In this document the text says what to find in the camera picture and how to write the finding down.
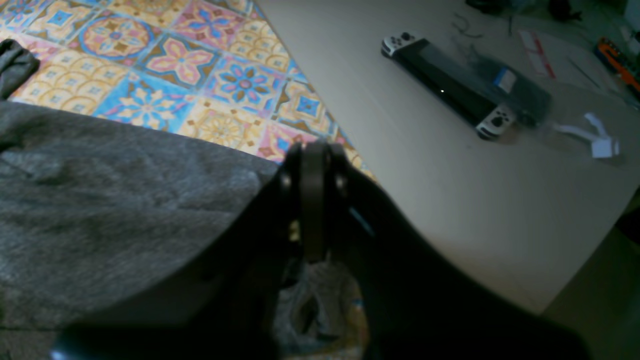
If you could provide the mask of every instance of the white table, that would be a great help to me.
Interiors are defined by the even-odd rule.
[[[504,20],[462,0],[258,4],[411,223],[471,277],[530,311],[541,313],[576,274],[640,184],[640,113],[536,79],[517,36],[520,18],[508,37]],[[593,111],[620,138],[623,156],[593,160],[586,144],[563,135],[513,131],[502,143],[484,142],[380,54],[382,38],[405,29],[450,49],[453,12],[470,21],[471,33],[484,34],[482,52],[554,96],[553,121],[584,125],[582,115]]]

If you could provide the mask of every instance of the gray fabric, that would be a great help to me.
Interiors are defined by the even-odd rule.
[[[0,102],[0,359],[176,271],[277,165],[213,143]]]
[[[36,59],[17,41],[6,39],[0,42],[0,99],[7,99],[38,70]]]

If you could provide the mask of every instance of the colorful tiled floor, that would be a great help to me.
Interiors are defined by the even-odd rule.
[[[0,0],[0,38],[42,61],[12,97],[273,161],[344,132],[250,0]]]

